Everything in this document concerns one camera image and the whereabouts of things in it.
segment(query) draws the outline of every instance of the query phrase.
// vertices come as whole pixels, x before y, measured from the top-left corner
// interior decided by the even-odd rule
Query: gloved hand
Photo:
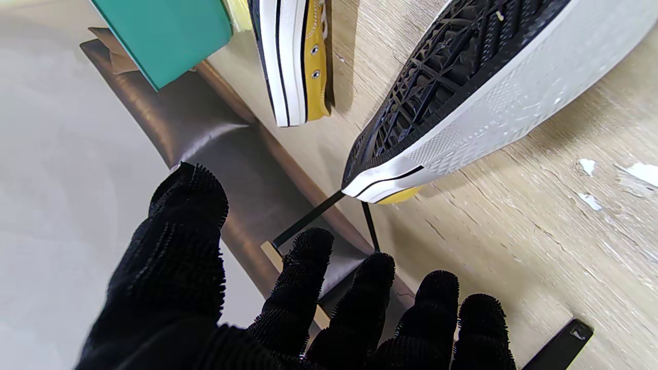
[[[227,212],[224,190],[203,167],[182,163],[158,187],[110,279],[77,369],[448,369],[459,284],[445,271],[423,280],[396,337],[376,349],[394,278],[384,253],[359,267],[330,326],[301,357],[333,243],[317,228],[295,239],[247,330],[217,327],[225,281],[219,230]],[[459,317],[454,369],[515,368],[494,298],[467,298]]]
[[[384,253],[372,254],[363,262],[352,287],[336,306],[330,326],[299,359],[308,341],[332,241],[331,234],[320,229],[297,237],[271,297],[247,331],[284,368],[447,370],[457,326],[457,277],[446,271],[427,275],[414,306],[402,316],[395,338],[377,349],[395,275],[393,258]],[[508,349],[505,314],[495,298],[468,297],[459,320],[452,369],[516,369]]]

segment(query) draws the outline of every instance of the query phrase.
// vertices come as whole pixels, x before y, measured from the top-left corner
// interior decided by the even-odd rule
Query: sneaker
[[[452,0],[347,160],[346,195],[378,203],[525,136],[650,30],[656,0]]]
[[[328,116],[324,0],[249,0],[249,10],[277,126]]]

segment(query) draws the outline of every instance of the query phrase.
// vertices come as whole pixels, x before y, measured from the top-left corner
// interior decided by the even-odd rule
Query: light wood surface
[[[332,116],[277,128],[253,34],[209,62],[325,194],[444,0],[334,0]],[[620,167],[658,165],[658,29],[583,96],[507,146],[408,202],[372,207],[383,251],[412,288],[459,276],[462,298],[498,297],[522,367],[572,316],[595,328],[571,369],[658,369],[657,192]],[[578,164],[596,161],[593,176]],[[595,211],[578,194],[593,195]],[[359,202],[338,208],[363,236]]]

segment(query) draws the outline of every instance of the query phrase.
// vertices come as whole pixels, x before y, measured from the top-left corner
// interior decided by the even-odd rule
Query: white rubber midsole
[[[441,123],[395,158],[360,173],[343,192],[376,203],[520,139],[619,63],[657,17],[656,0],[571,0]]]
[[[280,3],[277,35],[277,3]],[[276,125],[306,122],[301,50],[304,36],[304,0],[260,0],[261,41]]]

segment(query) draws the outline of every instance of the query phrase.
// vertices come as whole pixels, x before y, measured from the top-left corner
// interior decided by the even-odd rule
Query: metal stand
[[[290,226],[286,231],[277,236],[272,245],[278,250],[279,246],[295,236],[301,229],[308,226],[313,220],[320,217],[327,209],[341,200],[345,194],[340,190],[326,201],[308,212],[299,221]],[[372,238],[375,252],[379,252],[379,243],[374,230],[372,214],[368,203],[361,202],[363,213],[368,224],[368,231]],[[569,365],[583,349],[585,344],[594,335],[594,330],[578,319],[572,319],[562,330],[560,330],[531,360],[523,370],[567,370]]]

